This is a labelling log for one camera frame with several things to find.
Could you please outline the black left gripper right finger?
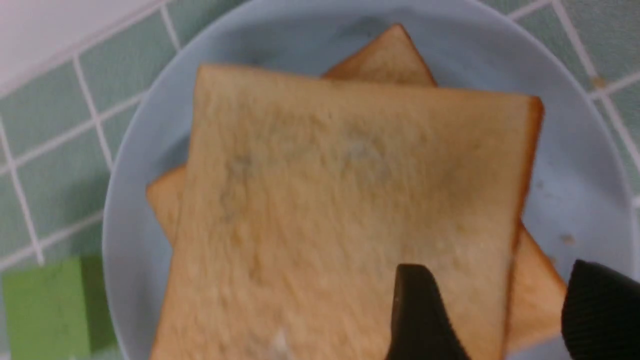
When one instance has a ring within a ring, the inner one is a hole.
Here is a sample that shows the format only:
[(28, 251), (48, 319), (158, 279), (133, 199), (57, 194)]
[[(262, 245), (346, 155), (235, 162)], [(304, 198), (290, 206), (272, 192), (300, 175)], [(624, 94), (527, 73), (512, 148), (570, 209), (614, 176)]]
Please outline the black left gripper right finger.
[(640, 358), (640, 284), (578, 259), (567, 283), (561, 335), (572, 360)]

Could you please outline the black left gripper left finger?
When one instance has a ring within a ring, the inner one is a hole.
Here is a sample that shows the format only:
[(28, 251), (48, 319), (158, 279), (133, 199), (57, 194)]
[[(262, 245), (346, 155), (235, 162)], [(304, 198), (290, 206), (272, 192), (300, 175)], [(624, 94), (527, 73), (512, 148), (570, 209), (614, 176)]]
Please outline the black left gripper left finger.
[(437, 281), (421, 264), (398, 264), (387, 360), (468, 360)]

